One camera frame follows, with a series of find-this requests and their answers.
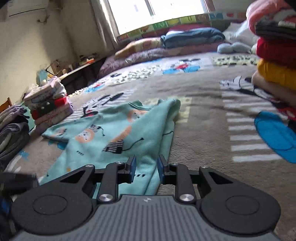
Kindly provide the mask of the teal printed children's garment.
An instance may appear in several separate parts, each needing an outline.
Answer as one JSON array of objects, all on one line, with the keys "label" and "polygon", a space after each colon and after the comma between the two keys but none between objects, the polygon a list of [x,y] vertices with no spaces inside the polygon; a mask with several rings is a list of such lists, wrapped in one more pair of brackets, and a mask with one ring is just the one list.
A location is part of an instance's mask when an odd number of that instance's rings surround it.
[{"label": "teal printed children's garment", "polygon": [[157,158],[169,156],[180,106],[178,99],[160,99],[156,105],[137,100],[50,127],[43,137],[66,143],[66,148],[41,183],[87,164],[102,169],[136,156],[135,180],[119,185],[119,193],[155,195],[160,184]]}]

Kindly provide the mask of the grey folded clothes pile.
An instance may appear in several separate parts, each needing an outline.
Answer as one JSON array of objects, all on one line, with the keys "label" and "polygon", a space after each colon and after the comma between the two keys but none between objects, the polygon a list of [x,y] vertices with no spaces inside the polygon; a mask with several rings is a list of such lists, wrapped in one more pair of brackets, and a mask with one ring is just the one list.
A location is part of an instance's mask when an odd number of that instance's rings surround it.
[{"label": "grey folded clothes pile", "polygon": [[13,105],[1,112],[1,171],[30,139],[26,112],[23,105]]}]

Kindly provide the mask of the left folded clothes stack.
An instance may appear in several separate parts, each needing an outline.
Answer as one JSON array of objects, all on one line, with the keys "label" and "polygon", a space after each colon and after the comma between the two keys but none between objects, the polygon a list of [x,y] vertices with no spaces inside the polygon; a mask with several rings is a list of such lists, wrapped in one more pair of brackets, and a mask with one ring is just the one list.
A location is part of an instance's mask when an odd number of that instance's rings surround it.
[{"label": "left folded clothes stack", "polygon": [[30,110],[35,132],[40,135],[73,114],[73,104],[56,76],[43,86],[30,90],[23,98],[23,103]]}]

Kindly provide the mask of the Mickey Mouse bed blanket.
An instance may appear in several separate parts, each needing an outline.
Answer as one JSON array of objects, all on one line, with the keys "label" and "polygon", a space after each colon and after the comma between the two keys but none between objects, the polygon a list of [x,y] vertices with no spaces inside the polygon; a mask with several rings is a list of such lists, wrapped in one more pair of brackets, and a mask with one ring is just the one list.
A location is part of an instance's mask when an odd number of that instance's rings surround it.
[{"label": "Mickey Mouse bed blanket", "polygon": [[295,117],[246,81],[255,67],[123,80],[104,77],[70,98],[65,120],[128,102],[178,99],[168,164],[188,167],[196,203],[175,200],[175,186],[155,195],[120,194],[97,203],[97,168],[87,164],[42,184],[66,143],[34,131],[25,161],[6,172],[35,174],[39,186],[16,195],[14,240],[295,240]]}]

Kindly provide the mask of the purple floral quilt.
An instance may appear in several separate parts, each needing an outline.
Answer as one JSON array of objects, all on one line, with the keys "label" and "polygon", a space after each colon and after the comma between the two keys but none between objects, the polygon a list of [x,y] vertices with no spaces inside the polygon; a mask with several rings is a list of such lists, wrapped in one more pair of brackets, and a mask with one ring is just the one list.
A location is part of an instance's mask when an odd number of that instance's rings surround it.
[{"label": "purple floral quilt", "polygon": [[179,48],[156,48],[150,49],[147,51],[141,51],[134,53],[128,57],[123,57],[116,59],[114,55],[109,56],[106,61],[103,63],[99,70],[99,78],[105,77],[106,75],[128,67],[138,63],[149,62],[156,59],[166,58],[166,57],[175,57],[175,56],[183,56],[190,54],[200,54],[207,52],[215,52],[217,50],[218,45],[222,43],[228,43],[228,41],[224,40],[221,42],[215,42],[210,44],[201,44],[201,45],[189,45],[185,47]]}]

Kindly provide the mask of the cartoon print pillow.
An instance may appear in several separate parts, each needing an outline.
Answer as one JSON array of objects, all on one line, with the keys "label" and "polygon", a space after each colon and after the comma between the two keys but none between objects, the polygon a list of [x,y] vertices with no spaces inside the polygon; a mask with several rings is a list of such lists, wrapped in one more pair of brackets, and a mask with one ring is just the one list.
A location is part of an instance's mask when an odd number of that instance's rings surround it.
[{"label": "cartoon print pillow", "polygon": [[123,49],[117,51],[114,55],[114,58],[122,59],[138,52],[156,49],[162,46],[163,43],[160,37],[144,38],[130,42]]}]

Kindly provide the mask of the light blue plush toy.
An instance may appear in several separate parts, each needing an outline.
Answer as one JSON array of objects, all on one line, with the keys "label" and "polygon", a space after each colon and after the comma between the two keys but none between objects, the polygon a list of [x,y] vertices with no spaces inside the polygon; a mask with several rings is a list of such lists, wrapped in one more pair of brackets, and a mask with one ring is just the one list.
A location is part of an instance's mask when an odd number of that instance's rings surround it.
[{"label": "light blue plush toy", "polygon": [[251,53],[251,47],[241,42],[222,43],[218,45],[217,52],[220,54]]}]

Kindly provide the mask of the grey curtain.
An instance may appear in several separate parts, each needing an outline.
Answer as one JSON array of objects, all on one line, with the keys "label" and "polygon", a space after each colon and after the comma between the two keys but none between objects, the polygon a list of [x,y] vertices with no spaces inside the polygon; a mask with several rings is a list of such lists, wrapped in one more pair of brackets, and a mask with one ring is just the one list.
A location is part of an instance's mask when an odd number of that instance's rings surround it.
[{"label": "grey curtain", "polygon": [[91,0],[90,2],[104,47],[108,51],[117,49],[119,31],[109,1]]}]

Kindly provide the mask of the navy blue folded blanket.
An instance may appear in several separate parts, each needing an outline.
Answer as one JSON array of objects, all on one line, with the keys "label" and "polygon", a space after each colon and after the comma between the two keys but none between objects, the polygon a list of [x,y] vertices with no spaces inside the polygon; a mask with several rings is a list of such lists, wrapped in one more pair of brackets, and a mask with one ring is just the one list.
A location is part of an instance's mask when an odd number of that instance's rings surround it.
[{"label": "navy blue folded blanket", "polygon": [[212,27],[197,28],[187,31],[169,31],[161,36],[161,42],[165,48],[212,44],[224,41],[225,36],[223,33]]}]

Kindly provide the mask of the white crumpled bedding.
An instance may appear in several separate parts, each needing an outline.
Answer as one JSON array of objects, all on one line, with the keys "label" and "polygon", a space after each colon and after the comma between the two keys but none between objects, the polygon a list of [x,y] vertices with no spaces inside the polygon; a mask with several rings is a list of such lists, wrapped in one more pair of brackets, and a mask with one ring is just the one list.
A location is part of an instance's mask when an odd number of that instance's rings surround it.
[{"label": "white crumpled bedding", "polygon": [[250,47],[259,39],[248,27],[247,21],[243,23],[230,23],[230,26],[223,32],[225,39],[230,43],[241,42]]}]

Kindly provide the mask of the wooden framed window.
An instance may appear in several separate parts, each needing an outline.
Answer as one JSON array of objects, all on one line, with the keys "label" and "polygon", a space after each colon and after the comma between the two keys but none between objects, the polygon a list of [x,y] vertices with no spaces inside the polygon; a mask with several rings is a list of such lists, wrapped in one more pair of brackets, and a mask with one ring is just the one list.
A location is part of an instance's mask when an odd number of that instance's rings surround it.
[{"label": "wooden framed window", "polygon": [[114,0],[108,1],[119,34],[183,16],[207,13],[206,1]]}]

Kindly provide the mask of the red folded garment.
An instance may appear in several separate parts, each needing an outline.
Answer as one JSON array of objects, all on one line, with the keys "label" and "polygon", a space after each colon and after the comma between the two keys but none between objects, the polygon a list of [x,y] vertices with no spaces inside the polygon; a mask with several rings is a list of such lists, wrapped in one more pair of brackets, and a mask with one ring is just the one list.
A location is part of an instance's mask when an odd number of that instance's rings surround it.
[{"label": "red folded garment", "polygon": [[295,69],[295,41],[259,38],[256,54],[266,61]]}]

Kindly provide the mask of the colourful alphabet foam mat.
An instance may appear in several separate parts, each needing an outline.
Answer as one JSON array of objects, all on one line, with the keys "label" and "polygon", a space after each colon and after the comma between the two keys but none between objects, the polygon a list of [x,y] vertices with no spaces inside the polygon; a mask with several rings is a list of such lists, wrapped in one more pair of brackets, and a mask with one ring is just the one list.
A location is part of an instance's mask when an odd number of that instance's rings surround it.
[{"label": "colourful alphabet foam mat", "polygon": [[183,16],[150,24],[122,34],[117,38],[119,43],[127,43],[142,38],[160,37],[171,28],[183,25],[203,25],[224,31],[231,22],[241,23],[246,20],[246,13],[241,11],[215,11],[206,14]]}]

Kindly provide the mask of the white air conditioner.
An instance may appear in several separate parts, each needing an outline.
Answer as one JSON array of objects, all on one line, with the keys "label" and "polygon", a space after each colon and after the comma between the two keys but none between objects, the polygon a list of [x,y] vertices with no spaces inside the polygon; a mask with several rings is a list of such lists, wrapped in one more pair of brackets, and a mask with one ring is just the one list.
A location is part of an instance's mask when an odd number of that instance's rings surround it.
[{"label": "white air conditioner", "polygon": [[7,15],[15,16],[30,11],[46,9],[48,7],[48,0],[13,0],[9,1],[7,5]]}]

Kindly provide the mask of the black striped folded garment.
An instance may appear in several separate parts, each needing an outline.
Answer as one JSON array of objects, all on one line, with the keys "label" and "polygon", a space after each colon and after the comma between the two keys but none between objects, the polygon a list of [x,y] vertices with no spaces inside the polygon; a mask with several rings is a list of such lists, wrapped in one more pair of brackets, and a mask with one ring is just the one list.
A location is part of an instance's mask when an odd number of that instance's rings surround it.
[{"label": "black striped folded garment", "polygon": [[264,17],[254,29],[259,37],[295,40],[295,10],[283,9],[271,17]]}]

